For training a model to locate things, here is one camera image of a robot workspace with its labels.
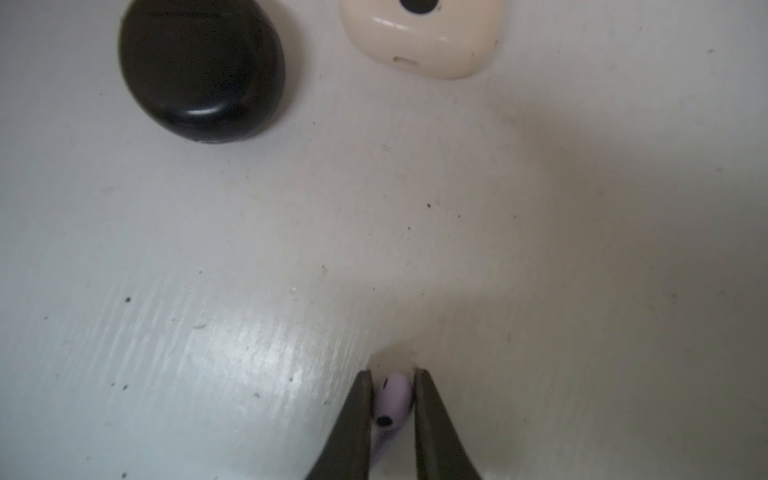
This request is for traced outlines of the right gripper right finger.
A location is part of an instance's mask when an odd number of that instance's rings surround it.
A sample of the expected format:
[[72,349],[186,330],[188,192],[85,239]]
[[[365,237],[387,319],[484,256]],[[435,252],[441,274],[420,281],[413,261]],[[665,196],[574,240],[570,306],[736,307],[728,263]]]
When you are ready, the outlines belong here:
[[415,370],[414,393],[417,478],[480,480],[428,370]]

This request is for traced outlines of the cream earbud charging case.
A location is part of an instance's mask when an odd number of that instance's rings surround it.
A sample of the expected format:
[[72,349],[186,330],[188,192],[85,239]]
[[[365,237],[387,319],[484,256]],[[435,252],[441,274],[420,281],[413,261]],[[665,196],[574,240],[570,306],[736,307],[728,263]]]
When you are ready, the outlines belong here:
[[343,0],[348,38],[370,58],[439,79],[469,77],[498,45],[500,0]]

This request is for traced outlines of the black round charging case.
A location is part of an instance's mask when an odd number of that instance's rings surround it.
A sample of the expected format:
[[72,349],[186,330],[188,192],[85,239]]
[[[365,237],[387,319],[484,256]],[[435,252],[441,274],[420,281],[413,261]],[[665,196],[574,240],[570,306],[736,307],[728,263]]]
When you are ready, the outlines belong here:
[[286,82],[280,37],[255,1],[133,1],[118,59],[139,107],[168,131],[202,143],[263,131]]

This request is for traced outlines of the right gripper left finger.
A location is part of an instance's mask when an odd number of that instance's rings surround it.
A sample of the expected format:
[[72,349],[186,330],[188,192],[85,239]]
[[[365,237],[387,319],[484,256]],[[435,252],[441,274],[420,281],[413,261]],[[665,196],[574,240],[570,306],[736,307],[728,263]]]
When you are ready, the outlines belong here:
[[371,372],[358,372],[307,480],[369,478],[373,395]]

